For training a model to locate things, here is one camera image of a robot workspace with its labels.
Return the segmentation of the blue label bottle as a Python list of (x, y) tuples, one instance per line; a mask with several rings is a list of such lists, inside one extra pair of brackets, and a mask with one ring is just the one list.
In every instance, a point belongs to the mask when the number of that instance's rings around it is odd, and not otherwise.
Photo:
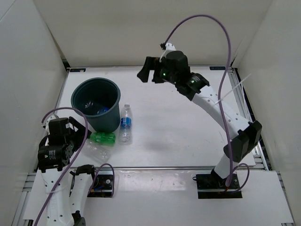
[(81, 111), (85, 115), (99, 115), (109, 110), (108, 107), (103, 106), (102, 104), (95, 102), (93, 100), (88, 100), (82, 103), (80, 107), (81, 107)]
[(122, 144), (130, 144), (132, 142), (132, 111), (130, 104), (124, 104), (120, 112), (120, 130), (119, 141)]

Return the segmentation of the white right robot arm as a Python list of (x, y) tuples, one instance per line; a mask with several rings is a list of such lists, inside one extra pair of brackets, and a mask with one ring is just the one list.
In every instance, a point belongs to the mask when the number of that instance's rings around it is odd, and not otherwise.
[(258, 121), (250, 122), (220, 100), (209, 81), (190, 70), (188, 59), (181, 51), (170, 51), (161, 58), (146, 57), (137, 77), (146, 83), (150, 71), (154, 71), (152, 82), (173, 84), (180, 94), (201, 107), (224, 129), (227, 144), (211, 172), (211, 182), (216, 188), (229, 186), (234, 169), (257, 146), (262, 125)]

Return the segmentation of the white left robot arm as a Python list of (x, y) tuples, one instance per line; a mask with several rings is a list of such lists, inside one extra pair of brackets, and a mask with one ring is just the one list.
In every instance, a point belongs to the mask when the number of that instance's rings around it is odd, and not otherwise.
[(45, 136), (38, 149), (38, 169), (49, 199), (44, 208), (48, 226), (84, 226), (84, 205), (89, 188), (98, 185), (93, 165), (69, 168), (71, 158), (86, 140), (87, 130), (74, 118), (50, 116), (43, 126)]

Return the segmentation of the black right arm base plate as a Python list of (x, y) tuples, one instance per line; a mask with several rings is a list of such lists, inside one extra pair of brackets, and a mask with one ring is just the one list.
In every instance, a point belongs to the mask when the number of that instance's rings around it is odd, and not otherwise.
[(238, 176), (236, 173), (232, 176), (229, 188), (225, 183), (218, 182), (211, 174), (197, 174), (192, 178), (197, 183), (199, 199), (241, 199), (241, 191)]

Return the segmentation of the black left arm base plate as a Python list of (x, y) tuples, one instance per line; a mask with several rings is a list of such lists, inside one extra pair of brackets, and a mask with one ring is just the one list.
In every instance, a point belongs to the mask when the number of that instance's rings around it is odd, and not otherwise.
[(91, 192), (87, 195), (93, 198), (112, 198), (115, 177), (112, 171), (100, 171)]

